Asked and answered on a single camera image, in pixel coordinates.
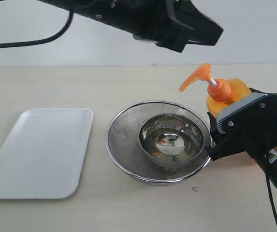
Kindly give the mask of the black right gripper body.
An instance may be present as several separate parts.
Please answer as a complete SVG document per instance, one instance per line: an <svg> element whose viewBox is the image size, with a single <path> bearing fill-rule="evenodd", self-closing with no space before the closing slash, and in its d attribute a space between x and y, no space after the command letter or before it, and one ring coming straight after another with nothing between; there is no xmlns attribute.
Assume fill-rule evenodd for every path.
<svg viewBox="0 0 277 232"><path fill-rule="evenodd" d="M212 160L247 152L252 158L261 155L273 140L277 140L277 114L268 119L250 123L232 134L219 133L219 140L204 149Z"/></svg>

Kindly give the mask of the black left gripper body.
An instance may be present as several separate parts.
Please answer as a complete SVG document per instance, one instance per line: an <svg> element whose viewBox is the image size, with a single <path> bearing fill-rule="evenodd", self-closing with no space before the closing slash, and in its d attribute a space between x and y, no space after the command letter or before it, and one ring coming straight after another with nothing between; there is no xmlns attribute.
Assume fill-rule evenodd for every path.
<svg viewBox="0 0 277 232"><path fill-rule="evenodd" d="M181 53L189 41L193 27L179 17L190 12L190 0L130 0L131 16L138 23L132 33L140 42Z"/></svg>

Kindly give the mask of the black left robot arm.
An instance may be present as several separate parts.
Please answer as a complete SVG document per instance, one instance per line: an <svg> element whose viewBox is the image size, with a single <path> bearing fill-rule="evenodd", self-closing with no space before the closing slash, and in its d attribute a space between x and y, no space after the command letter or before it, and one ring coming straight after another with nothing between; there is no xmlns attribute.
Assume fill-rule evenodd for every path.
<svg viewBox="0 0 277 232"><path fill-rule="evenodd" d="M126 31L134 39L181 53L215 46L224 29L190 0L47 0L47 4Z"/></svg>

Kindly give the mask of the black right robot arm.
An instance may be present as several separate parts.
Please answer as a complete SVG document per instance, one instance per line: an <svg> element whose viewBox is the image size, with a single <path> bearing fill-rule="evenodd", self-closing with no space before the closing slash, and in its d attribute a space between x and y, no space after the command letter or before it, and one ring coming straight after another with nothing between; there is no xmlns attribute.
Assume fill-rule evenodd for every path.
<svg viewBox="0 0 277 232"><path fill-rule="evenodd" d="M208 117L215 143L205 147L209 157L215 161L247 152L277 189L277 93L252 89L250 95Z"/></svg>

